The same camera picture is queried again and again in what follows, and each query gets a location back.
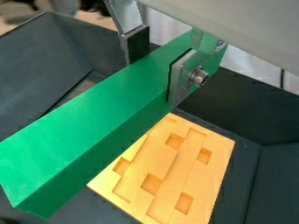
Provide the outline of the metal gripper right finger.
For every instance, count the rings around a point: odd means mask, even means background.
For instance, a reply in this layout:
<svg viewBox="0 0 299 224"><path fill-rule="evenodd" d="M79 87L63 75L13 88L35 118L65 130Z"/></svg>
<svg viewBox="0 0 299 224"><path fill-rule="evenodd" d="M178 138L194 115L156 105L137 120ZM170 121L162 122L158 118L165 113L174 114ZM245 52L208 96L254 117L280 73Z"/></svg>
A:
<svg viewBox="0 0 299 224"><path fill-rule="evenodd" d="M169 65L166 101L176 107L217 72L228 44L190 29L190 48Z"/></svg>

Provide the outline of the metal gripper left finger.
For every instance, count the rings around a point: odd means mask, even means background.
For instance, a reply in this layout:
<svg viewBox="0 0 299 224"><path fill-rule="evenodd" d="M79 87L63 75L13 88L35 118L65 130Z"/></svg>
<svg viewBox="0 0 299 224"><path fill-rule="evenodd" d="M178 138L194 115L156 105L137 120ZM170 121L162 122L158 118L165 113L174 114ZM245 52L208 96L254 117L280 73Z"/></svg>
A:
<svg viewBox="0 0 299 224"><path fill-rule="evenodd" d="M149 53L149 27L142 23L134 0L103 0L113 19L120 47L129 65Z"/></svg>

